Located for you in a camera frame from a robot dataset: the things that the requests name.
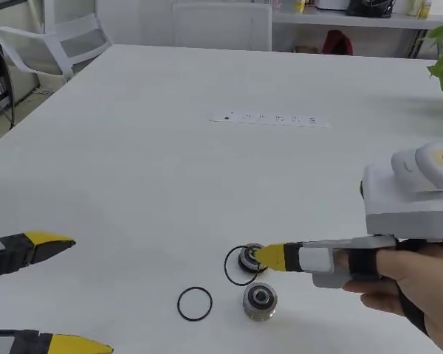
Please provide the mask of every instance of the white chair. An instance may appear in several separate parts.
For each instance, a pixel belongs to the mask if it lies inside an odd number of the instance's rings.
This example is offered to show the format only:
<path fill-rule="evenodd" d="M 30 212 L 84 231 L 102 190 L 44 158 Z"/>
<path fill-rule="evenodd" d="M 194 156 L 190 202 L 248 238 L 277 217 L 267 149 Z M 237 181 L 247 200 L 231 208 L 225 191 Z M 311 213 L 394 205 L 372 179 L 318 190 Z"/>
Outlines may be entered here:
<path fill-rule="evenodd" d="M 231 50 L 272 50 L 272 8 L 249 3 L 172 5 L 176 46 Z"/>
<path fill-rule="evenodd" d="M 11 64 L 23 72 L 66 80 L 111 46 L 95 14 L 57 24 L 46 34 L 0 27 L 0 44 Z"/>

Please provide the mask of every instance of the finger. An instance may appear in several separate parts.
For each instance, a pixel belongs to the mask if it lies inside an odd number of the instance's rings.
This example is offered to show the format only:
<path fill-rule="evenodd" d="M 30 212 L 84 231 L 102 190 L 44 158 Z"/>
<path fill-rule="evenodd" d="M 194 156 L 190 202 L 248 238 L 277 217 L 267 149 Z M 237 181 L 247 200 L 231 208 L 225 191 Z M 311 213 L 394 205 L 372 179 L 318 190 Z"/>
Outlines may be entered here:
<path fill-rule="evenodd" d="M 397 282 L 421 274 L 430 260 L 429 256 L 410 251 L 380 249 L 376 253 L 377 272 Z"/>
<path fill-rule="evenodd" d="M 361 296 L 361 302 L 367 308 L 404 316 L 404 311 L 402 310 L 398 296 L 389 294 L 364 294 Z"/>
<path fill-rule="evenodd" d="M 430 243 L 419 250 L 420 254 L 443 259 L 443 245 L 440 243 Z"/>
<path fill-rule="evenodd" d="M 344 291 L 350 293 L 380 293 L 389 295 L 399 295 L 399 289 L 396 282 L 390 279 L 378 280 L 376 282 L 347 282 L 343 286 Z"/>

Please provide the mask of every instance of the shelf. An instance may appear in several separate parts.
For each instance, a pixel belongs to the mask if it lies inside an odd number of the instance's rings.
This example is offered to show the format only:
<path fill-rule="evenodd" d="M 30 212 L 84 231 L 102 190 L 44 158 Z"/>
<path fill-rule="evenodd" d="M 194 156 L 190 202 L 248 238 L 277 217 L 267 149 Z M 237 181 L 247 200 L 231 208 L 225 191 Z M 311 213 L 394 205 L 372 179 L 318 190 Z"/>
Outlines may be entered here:
<path fill-rule="evenodd" d="M 306 7 L 304 13 L 294 10 L 276 10 L 272 20 L 281 24 L 323 24 L 333 26 L 403 28 L 411 30 L 431 30 L 443 25 L 443 16 L 429 15 L 426 19 L 393 13 L 391 18 L 369 18 L 347 16 L 343 11 L 319 10 Z"/>

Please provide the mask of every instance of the black o-ring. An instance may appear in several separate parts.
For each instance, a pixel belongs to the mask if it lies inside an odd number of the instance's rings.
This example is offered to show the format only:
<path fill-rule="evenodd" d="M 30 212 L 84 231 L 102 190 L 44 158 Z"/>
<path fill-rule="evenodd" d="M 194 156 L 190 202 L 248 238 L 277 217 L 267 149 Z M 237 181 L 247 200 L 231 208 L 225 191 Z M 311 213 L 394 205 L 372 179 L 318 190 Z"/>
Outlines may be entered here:
<path fill-rule="evenodd" d="M 191 317 L 187 317 L 185 314 L 182 313 L 182 310 L 180 309 L 180 300 L 182 299 L 182 297 L 188 293 L 191 290 L 200 290 L 203 291 L 204 293 L 206 293 L 208 295 L 208 299 L 210 300 L 210 307 L 208 308 L 207 312 L 200 316 L 200 317 L 196 317 L 196 318 L 191 318 Z M 213 307 L 213 299 L 212 299 L 212 295 L 208 292 L 207 289 L 201 287 L 201 286 L 192 286 L 190 288 L 185 289 L 180 295 L 179 298 L 177 299 L 177 311 L 179 312 L 179 315 L 186 321 L 189 322 L 197 322 L 197 321 L 201 321 L 203 320 L 205 317 L 208 316 L 208 314 L 210 313 L 210 311 L 212 311 L 212 307 Z"/>
<path fill-rule="evenodd" d="M 230 276 L 228 275 L 228 271 L 227 271 L 227 262 L 228 262 L 228 258 L 230 257 L 230 255 L 231 255 L 234 251 L 236 251 L 237 249 L 248 249 L 248 248 L 249 248 L 249 246 L 246 246 L 246 245 L 240 245 L 240 246 L 237 246 L 237 247 L 231 249 L 231 250 L 228 252 L 227 256 L 224 258 L 224 263 L 223 263 L 224 275 L 226 275 L 228 281 L 231 282 L 231 283 L 234 284 L 234 285 L 237 285 L 237 286 L 247 286 L 247 285 L 249 285 L 249 284 L 252 284 L 252 283 L 254 283 L 254 281 L 255 281 L 256 278 L 258 277 L 258 274 L 260 273 L 259 268 L 261 267 L 261 264 L 258 262 L 258 269 L 256 270 L 256 273 L 254 274 L 254 277 L 253 277 L 251 280 L 249 280 L 248 282 L 235 282 L 235 281 L 234 281 L 233 279 L 231 279 Z"/>

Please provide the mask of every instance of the white table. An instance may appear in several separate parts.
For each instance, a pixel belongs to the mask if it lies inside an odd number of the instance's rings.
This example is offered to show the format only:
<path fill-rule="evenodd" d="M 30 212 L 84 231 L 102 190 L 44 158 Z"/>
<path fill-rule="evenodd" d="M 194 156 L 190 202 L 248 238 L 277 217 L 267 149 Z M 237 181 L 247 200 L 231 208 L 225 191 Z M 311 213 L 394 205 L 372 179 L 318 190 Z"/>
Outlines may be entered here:
<path fill-rule="evenodd" d="M 222 271 L 238 244 L 364 235 L 364 166 L 443 138 L 428 64 L 113 46 L 0 140 L 0 235 L 78 241 L 0 277 L 0 328 L 79 334 L 117 354 L 440 353 L 308 274 L 262 275 L 277 313 L 252 322 Z M 220 108 L 332 127 L 211 122 Z M 176 312 L 192 285 L 214 301 L 198 323 Z"/>

